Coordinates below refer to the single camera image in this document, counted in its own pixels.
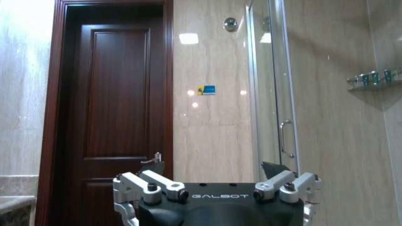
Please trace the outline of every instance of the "metal shelf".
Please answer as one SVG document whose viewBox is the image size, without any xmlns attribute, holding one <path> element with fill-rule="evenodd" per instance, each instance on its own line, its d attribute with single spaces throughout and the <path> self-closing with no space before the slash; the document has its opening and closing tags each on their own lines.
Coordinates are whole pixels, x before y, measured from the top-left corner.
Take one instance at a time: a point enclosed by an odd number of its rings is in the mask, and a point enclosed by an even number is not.
<svg viewBox="0 0 402 226">
<path fill-rule="evenodd" d="M 393 87 L 400 84 L 402 84 L 402 79 L 393 80 L 391 82 L 385 82 L 384 79 L 381 79 L 377 84 L 371 83 L 368 86 L 353 87 L 351 84 L 351 88 L 348 88 L 348 91 L 380 91 L 387 89 L 388 87 Z"/>
</svg>

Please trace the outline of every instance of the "beige tile wall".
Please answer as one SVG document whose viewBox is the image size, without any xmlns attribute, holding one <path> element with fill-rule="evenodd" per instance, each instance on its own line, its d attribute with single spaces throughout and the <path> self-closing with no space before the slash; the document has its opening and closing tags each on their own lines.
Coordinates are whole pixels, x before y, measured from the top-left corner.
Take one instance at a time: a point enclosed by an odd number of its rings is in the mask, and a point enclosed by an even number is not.
<svg viewBox="0 0 402 226">
<path fill-rule="evenodd" d="M 347 92 L 375 69 L 365 0 L 287 0 L 301 172 L 323 178 L 316 225 L 396 226 L 380 96 Z"/>
<path fill-rule="evenodd" d="M 367 3 L 377 71 L 402 67 L 402 1 Z M 402 86 L 381 91 L 380 97 L 402 225 Z"/>
<path fill-rule="evenodd" d="M 245 0 L 173 1 L 173 173 L 185 182 L 254 181 L 246 71 Z M 238 31 L 222 30 L 226 17 Z M 181 45 L 178 34 L 198 43 Z M 214 85 L 214 96 L 188 96 Z"/>
<path fill-rule="evenodd" d="M 37 175 L 53 0 L 0 1 L 0 175 Z"/>
</svg>

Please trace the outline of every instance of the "wooden door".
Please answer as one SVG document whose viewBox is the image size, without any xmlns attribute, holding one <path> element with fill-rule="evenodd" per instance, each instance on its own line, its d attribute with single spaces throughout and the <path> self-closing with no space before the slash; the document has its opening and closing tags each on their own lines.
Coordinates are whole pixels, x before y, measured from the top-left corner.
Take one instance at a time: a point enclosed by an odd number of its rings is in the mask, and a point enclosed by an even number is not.
<svg viewBox="0 0 402 226">
<path fill-rule="evenodd" d="M 161 17 L 81 24 L 65 115 L 62 225 L 121 225 L 112 177 L 164 150 Z"/>
</svg>

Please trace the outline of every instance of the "glass shower door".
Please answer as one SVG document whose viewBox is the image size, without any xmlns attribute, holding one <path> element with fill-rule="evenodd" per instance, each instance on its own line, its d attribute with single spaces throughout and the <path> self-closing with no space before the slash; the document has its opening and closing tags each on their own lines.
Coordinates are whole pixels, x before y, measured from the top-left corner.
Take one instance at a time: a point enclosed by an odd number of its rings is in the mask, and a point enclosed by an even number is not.
<svg viewBox="0 0 402 226">
<path fill-rule="evenodd" d="M 253 0 L 246 6 L 253 150 L 259 162 L 297 172 L 283 3 Z M 260 179 L 264 172 L 259 170 Z"/>
</svg>

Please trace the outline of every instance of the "countertop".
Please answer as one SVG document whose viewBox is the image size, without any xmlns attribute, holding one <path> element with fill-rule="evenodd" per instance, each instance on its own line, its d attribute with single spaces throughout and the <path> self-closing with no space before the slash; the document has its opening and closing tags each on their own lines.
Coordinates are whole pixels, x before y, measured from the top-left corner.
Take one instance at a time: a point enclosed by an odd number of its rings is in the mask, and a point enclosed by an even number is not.
<svg viewBox="0 0 402 226">
<path fill-rule="evenodd" d="M 0 214 L 31 205 L 34 202 L 34 196 L 0 196 Z"/>
</svg>

